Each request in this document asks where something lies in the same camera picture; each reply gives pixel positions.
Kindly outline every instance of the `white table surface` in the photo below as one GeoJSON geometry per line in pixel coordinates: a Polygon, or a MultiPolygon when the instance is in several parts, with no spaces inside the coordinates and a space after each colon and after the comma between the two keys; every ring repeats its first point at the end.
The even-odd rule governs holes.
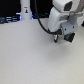
{"type": "Polygon", "coordinates": [[[0,24],[0,84],[84,84],[84,28],[73,43],[53,38],[37,20],[0,24]]]}

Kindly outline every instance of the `cable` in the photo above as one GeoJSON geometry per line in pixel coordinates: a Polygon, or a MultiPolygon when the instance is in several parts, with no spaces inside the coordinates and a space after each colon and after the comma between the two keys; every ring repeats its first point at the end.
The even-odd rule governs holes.
{"type": "Polygon", "coordinates": [[[37,16],[38,22],[39,22],[40,26],[42,27],[42,29],[43,29],[46,33],[48,33],[48,34],[54,34],[54,35],[56,35],[56,34],[57,34],[56,32],[49,32],[49,31],[48,31],[47,29],[45,29],[45,27],[42,25],[42,23],[41,23],[41,21],[40,21],[40,19],[39,19],[39,15],[38,15],[38,9],[37,9],[37,2],[36,2],[36,0],[35,0],[35,12],[36,12],[36,16],[37,16]]]}

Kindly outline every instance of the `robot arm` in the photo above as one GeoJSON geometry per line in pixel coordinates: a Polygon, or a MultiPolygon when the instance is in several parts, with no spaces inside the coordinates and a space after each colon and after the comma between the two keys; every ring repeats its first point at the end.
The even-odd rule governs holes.
{"type": "Polygon", "coordinates": [[[77,18],[83,16],[84,0],[53,0],[53,5],[48,22],[49,31],[57,32],[60,29],[61,35],[71,36],[67,41],[72,42],[74,32],[78,30],[77,18]]]}

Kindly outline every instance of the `black cable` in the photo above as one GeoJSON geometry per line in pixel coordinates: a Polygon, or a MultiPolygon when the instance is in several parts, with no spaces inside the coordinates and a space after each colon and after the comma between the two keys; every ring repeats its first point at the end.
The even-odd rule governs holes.
{"type": "Polygon", "coordinates": [[[41,21],[40,21],[40,19],[39,19],[39,15],[38,15],[38,9],[37,9],[37,2],[36,2],[36,0],[35,0],[35,12],[36,12],[36,16],[37,16],[38,22],[39,22],[40,26],[42,27],[42,29],[43,29],[46,33],[48,33],[48,34],[54,34],[54,35],[56,35],[56,32],[49,32],[49,31],[48,31],[47,29],[45,29],[45,27],[42,25],[42,23],[41,23],[41,21]]]}

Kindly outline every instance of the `white tabletop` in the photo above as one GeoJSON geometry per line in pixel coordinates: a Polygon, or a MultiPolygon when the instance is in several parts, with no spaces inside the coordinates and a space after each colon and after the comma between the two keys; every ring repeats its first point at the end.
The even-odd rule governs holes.
{"type": "Polygon", "coordinates": [[[53,39],[37,20],[0,24],[0,84],[84,84],[84,28],[53,39]]]}

